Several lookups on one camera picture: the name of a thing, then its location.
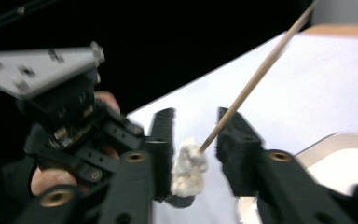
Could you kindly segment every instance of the wooden surface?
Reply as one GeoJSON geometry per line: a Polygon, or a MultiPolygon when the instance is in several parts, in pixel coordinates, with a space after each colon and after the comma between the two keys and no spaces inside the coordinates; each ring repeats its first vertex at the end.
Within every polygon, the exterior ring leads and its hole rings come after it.
{"type": "Polygon", "coordinates": [[[303,34],[358,36],[358,24],[317,24],[304,30],[303,34]]]}

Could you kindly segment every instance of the white tabletop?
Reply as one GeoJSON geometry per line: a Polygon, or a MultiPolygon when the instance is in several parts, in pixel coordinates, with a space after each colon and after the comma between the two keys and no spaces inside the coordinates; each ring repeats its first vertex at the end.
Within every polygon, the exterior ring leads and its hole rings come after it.
{"type": "MultiPolygon", "coordinates": [[[[231,106],[282,37],[131,112],[128,118],[142,124],[148,134],[153,115],[173,107],[176,149],[189,136],[202,144],[217,123],[218,107],[231,106]]],[[[265,149],[292,154],[332,133],[358,133],[358,38],[296,35],[239,112],[264,139],[265,149]]],[[[205,153],[210,167],[204,191],[185,209],[155,203],[154,223],[239,223],[237,199],[215,157],[215,141],[205,153]]]]}

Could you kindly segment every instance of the gray wall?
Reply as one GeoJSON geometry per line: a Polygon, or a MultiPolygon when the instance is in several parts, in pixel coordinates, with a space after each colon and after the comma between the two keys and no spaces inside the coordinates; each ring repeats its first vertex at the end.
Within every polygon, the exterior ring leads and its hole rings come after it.
{"type": "Polygon", "coordinates": [[[319,0],[311,24],[358,23],[358,0],[319,0]]]}

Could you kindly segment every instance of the white plate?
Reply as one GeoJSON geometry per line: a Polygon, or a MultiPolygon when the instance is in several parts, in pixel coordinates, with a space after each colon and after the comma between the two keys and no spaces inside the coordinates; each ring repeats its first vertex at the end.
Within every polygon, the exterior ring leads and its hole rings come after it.
{"type": "MultiPolygon", "coordinates": [[[[315,182],[352,196],[358,184],[358,133],[332,134],[296,155],[315,182]]],[[[262,223],[256,198],[238,199],[240,223],[262,223]]]]}

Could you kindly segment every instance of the black sleeve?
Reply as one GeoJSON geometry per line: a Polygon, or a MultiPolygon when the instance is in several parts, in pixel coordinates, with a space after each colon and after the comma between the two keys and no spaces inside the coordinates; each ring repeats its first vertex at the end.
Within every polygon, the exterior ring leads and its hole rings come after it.
{"type": "Polygon", "coordinates": [[[30,183],[35,167],[29,156],[11,163],[0,159],[0,223],[13,223],[33,198],[30,183]]]}

